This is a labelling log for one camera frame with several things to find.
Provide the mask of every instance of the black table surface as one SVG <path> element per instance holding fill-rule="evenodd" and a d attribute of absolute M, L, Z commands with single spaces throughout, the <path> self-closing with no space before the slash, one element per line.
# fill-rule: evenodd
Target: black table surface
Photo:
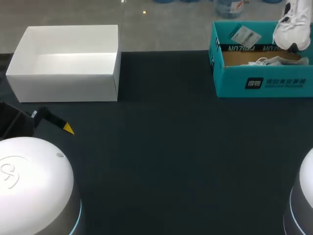
<path fill-rule="evenodd" d="M 20 104 L 5 78 L 0 100 Z M 75 135 L 35 137 L 69 158 L 87 235 L 283 234 L 313 147 L 312 99 L 219 99 L 207 51 L 123 53 L 118 102 L 49 103 Z"/>

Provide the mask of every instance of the white sneaker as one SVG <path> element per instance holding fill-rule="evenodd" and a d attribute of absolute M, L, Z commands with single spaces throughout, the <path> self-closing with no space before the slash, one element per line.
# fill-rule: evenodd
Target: white sneaker
<path fill-rule="evenodd" d="M 284 50 L 298 52 L 309 47 L 312 0 L 287 0 L 284 16 L 273 33 L 273 43 Z"/>
<path fill-rule="evenodd" d="M 287 60 L 282 57 L 275 56 L 264 61 L 267 65 L 274 65 L 277 62 L 280 63 L 279 65 L 309 65 L 309 59 L 307 57 L 303 57 L 299 60 Z"/>
<path fill-rule="evenodd" d="M 303 57 L 299 60 L 286 60 L 279 56 L 275 56 L 271 59 L 266 57 L 261 57 L 256 62 L 248 62 L 247 65 L 270 65 L 270 66 L 277 66 L 277 65 L 309 65 L 309 59 L 307 57 Z"/>

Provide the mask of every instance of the shoelace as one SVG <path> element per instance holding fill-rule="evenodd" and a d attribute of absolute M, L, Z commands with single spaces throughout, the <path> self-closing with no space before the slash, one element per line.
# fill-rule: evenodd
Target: shoelace
<path fill-rule="evenodd" d="M 299 25 L 306 25 L 307 21 L 306 18 L 308 17 L 307 13 L 308 13 L 309 9 L 306 9 L 302 12 L 300 12 L 299 14 L 286 14 L 284 15 L 277 23 L 274 33 L 273 33 L 273 44 L 274 44 L 274 35 L 276 34 L 276 31 L 278 29 L 278 27 L 282 27 L 282 30 L 284 32 L 288 31 L 291 28 L 294 28 L 295 26 L 299 26 Z M 286 17 L 289 17 L 289 20 L 287 22 L 282 22 Z"/>
<path fill-rule="evenodd" d="M 248 65 L 265 65 L 264 61 L 267 60 L 266 57 L 261 57 L 256 62 L 249 62 Z"/>

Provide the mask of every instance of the white box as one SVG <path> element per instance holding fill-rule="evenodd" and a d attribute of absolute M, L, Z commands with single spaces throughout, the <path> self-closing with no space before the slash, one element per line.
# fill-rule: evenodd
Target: white box
<path fill-rule="evenodd" d="M 28 27 L 6 76 L 19 102 L 117 101 L 117 25 Z"/>

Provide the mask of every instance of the floor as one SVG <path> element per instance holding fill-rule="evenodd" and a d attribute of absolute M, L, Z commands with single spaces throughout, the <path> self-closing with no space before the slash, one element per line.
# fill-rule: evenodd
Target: floor
<path fill-rule="evenodd" d="M 251 0 L 236 20 L 278 20 L 283 7 Z M 14 52 L 28 26 L 83 24 L 119 25 L 122 51 L 205 50 L 219 20 L 208 0 L 0 0 L 0 53 Z"/>

